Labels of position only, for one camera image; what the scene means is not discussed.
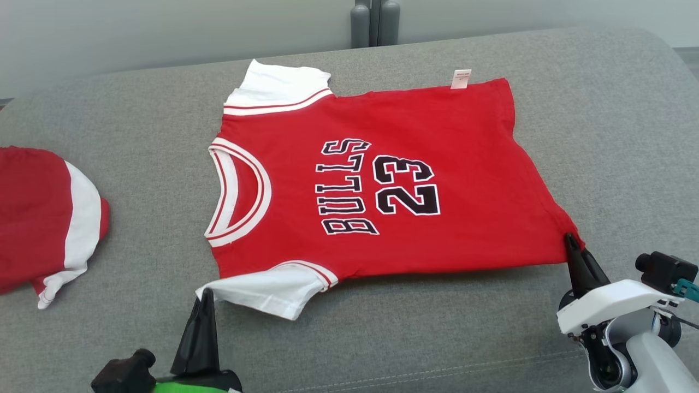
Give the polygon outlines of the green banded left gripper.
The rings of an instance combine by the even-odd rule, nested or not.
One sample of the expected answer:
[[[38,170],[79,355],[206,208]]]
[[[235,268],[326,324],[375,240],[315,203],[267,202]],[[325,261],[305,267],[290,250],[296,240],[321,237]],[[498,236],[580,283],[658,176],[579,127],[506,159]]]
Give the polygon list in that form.
[[[243,392],[231,370],[220,370],[215,299],[211,288],[197,297],[170,368],[173,375],[156,380],[152,392]]]

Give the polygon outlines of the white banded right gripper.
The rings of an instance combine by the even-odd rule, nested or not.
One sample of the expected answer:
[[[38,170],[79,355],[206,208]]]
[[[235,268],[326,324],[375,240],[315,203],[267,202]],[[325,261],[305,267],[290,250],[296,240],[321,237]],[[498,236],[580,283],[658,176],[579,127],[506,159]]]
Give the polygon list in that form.
[[[596,326],[647,307],[667,308],[679,305],[683,299],[662,293],[650,286],[622,279],[611,283],[594,256],[582,247],[573,233],[564,235],[567,268],[570,277],[572,301],[557,311],[557,321],[562,334],[581,334]]]

